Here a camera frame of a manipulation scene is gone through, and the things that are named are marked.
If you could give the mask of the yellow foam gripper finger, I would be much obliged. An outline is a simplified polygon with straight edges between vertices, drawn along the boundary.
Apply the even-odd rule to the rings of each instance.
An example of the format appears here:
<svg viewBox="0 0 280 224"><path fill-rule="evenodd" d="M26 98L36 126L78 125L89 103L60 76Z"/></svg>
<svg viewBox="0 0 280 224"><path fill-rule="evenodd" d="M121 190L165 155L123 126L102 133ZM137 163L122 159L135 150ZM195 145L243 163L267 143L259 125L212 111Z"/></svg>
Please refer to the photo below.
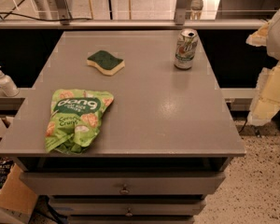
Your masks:
<svg viewBox="0 0 280 224"><path fill-rule="evenodd" d="M259 74L256 94L249 107L247 121L253 126L270 122L280 110L280 61L272 69L263 68Z"/></svg>
<svg viewBox="0 0 280 224"><path fill-rule="evenodd" d="M254 47L265 47L266 46L266 39L268 35L269 23L266 22L263 24L256 32L252 35L249 35L246 39L246 44Z"/></svg>

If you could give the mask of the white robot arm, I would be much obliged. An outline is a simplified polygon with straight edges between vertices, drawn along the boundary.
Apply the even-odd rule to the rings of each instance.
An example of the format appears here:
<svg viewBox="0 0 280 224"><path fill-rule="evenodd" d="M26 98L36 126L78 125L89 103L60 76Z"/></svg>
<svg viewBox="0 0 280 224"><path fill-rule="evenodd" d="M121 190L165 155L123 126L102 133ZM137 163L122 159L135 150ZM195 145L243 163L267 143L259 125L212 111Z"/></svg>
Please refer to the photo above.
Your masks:
<svg viewBox="0 0 280 224"><path fill-rule="evenodd" d="M250 35L246 43L255 47L265 46L267 54L277 60L272 69L263 68L259 73L256 93L249 107L248 123L263 126L280 110L280 9Z"/></svg>

